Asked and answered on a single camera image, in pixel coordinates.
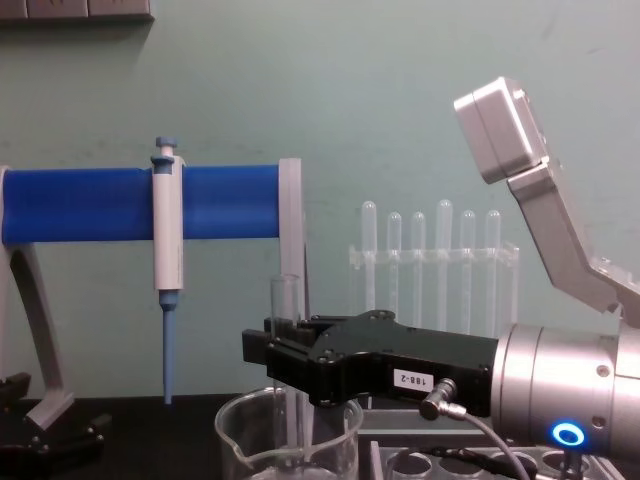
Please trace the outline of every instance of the gray cable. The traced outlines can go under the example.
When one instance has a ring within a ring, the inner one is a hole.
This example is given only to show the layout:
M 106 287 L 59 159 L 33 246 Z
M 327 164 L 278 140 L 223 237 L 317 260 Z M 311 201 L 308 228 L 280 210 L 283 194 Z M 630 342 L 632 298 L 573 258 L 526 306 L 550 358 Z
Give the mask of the gray cable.
M 509 461 L 513 464 L 514 468 L 516 469 L 516 472 L 518 472 L 518 477 L 520 477 L 520 480 L 531 480 L 531 478 L 529 477 L 529 474 L 524 469 L 524 466 L 522 465 L 522 462 L 520 461 L 520 459 L 511 451 L 509 446 L 506 443 L 504 443 L 504 441 L 498 436 L 496 432 L 491 430 L 491 428 L 487 427 L 484 424 L 484 422 L 482 422 L 482 420 L 480 420 L 477 417 L 474 417 L 473 415 L 465 413 L 464 419 L 470 424 L 472 424 L 474 427 L 478 428 L 479 430 L 482 430 L 482 432 L 487 437 L 493 440 L 493 443 L 495 443 L 496 446 L 500 450 L 502 450 L 502 453 L 504 453 L 509 459 Z

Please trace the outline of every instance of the pipette holder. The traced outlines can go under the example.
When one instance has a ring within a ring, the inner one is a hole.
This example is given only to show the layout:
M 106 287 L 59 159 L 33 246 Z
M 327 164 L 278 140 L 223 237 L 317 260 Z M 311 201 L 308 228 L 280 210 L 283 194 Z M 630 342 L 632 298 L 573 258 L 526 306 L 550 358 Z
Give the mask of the pipette holder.
M 282 159 L 278 165 L 185 167 L 182 182 L 184 238 L 278 238 L 280 273 L 302 279 L 298 301 L 300 311 L 308 312 L 300 159 Z M 72 404 L 73 394 L 65 382 L 34 244 L 152 240 L 151 170 L 2 167 L 0 189 L 0 394 L 11 387 L 3 380 L 8 372 L 2 360 L 13 275 L 45 386 L 43 399 L 27 417 L 45 430 Z M 22 396 L 28 386 L 21 387 L 12 391 Z
M 392 212 L 382 248 L 376 205 L 365 202 L 361 215 L 362 246 L 349 248 L 352 315 L 387 309 L 408 326 L 494 338 L 516 323 L 519 249 L 501 240 L 499 212 L 486 214 L 480 245 L 475 213 L 465 210 L 453 222 L 448 200 L 438 204 L 433 229 L 422 212 L 413 213 L 410 241 L 402 241 L 403 218 Z M 431 245 L 427 232 L 434 233 Z

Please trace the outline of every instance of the black table surface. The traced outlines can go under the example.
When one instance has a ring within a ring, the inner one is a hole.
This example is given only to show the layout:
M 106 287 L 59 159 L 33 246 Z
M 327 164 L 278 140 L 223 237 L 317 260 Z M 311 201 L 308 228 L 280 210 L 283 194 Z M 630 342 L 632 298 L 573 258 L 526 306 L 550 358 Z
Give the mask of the black table surface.
M 55 479 L 221 479 L 220 445 L 213 422 L 220 407 L 234 396 L 176 397 L 171 406 L 165 406 L 162 399 L 156 397 L 78 399 L 48 433 L 54 438 L 77 433 L 90 420 L 107 413 L 113 418 L 111 434 L 98 463 L 58 475 Z M 23 402 L 15 407 L 10 417 L 20 418 L 32 406 L 33 402 Z M 0 444 L 6 444 L 12 434 L 12 422 L 4 421 L 8 416 L 6 412 L 0 412 Z M 382 438 L 378 440 L 382 444 L 394 443 Z M 361 456 L 365 451 L 366 445 L 360 445 Z M 364 472 L 366 468 L 362 466 L 361 472 Z M 616 466 L 627 479 L 640 479 L 637 465 L 616 462 Z

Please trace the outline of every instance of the label sticker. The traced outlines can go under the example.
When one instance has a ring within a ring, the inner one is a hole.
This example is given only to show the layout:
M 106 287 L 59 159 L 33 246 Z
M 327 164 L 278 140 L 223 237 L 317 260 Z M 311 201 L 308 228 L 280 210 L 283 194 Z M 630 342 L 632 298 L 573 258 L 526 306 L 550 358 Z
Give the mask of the label sticker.
M 428 393 L 433 390 L 433 375 L 394 369 L 393 386 Z

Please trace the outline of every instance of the test tube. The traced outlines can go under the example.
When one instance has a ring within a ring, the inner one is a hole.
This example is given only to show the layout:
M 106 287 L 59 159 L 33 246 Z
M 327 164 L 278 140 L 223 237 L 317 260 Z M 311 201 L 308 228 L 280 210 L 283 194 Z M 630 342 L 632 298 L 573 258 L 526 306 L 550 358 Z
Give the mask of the test tube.
M 487 213 L 484 226 L 484 243 L 487 249 L 487 303 L 486 331 L 487 336 L 495 338 L 498 300 L 498 250 L 500 249 L 500 212 L 491 210 Z
M 422 212 L 411 217 L 411 249 L 413 250 L 413 326 L 422 327 L 423 256 L 427 248 L 427 223 Z
M 376 308 L 376 254 L 378 252 L 378 214 L 376 204 L 364 202 L 362 205 L 362 255 L 364 257 L 365 307 Z
M 389 251 L 389 310 L 398 317 L 400 289 L 400 250 L 402 250 L 402 216 L 398 212 L 387 219 L 387 250 Z
M 300 279 L 296 275 L 271 278 L 271 331 L 273 337 L 290 338 L 300 319 L 298 305 Z M 309 426 L 304 418 L 303 392 L 273 382 L 274 442 L 276 448 L 304 448 Z
M 476 245 L 476 214 L 465 210 L 460 217 L 460 249 L 462 250 L 461 325 L 462 333 L 471 333 L 471 269 Z
M 447 330 L 447 269 L 451 250 L 453 205 L 440 200 L 436 212 L 436 251 L 438 255 L 438 330 Z

